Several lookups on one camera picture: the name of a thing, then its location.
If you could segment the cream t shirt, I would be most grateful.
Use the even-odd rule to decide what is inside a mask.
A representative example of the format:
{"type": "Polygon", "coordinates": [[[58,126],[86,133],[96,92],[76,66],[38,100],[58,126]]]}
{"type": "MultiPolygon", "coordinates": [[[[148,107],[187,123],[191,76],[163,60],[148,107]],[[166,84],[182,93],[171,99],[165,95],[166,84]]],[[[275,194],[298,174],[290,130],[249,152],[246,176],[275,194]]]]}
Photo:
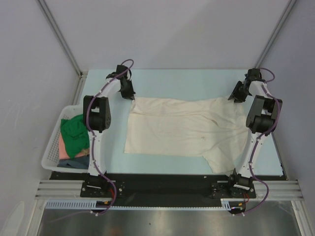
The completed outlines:
{"type": "Polygon", "coordinates": [[[137,97],[128,116],[125,153],[203,157],[220,174],[235,168],[247,139],[243,105],[226,97],[137,97]]]}

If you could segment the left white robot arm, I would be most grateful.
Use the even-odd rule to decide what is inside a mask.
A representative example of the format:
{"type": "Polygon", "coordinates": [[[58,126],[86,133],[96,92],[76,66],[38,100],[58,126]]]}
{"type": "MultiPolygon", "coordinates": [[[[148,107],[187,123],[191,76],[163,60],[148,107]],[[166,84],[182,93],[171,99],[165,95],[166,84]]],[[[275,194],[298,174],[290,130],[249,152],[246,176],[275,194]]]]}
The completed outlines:
{"type": "Polygon", "coordinates": [[[90,141],[87,185],[100,197],[106,195],[108,190],[116,192],[115,184],[106,176],[106,164],[101,157],[105,152],[102,142],[112,122],[109,98],[115,93],[120,93],[123,99],[135,99],[130,76],[124,75],[118,78],[113,75],[107,76],[99,92],[94,96],[86,95],[83,100],[84,125],[88,130],[90,141]]]}

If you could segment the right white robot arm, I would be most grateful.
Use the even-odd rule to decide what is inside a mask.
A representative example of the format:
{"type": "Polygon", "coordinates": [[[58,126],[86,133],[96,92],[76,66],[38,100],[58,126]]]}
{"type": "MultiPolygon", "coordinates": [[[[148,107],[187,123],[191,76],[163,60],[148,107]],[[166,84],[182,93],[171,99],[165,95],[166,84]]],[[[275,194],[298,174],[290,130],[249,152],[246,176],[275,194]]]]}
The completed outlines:
{"type": "Polygon", "coordinates": [[[274,97],[263,81],[238,81],[229,99],[236,103],[245,102],[247,96],[253,97],[252,106],[246,119],[248,138],[241,161],[228,178],[227,192],[239,197],[244,191],[254,188],[255,164],[266,138],[274,132],[279,121],[283,101],[274,97]]]}

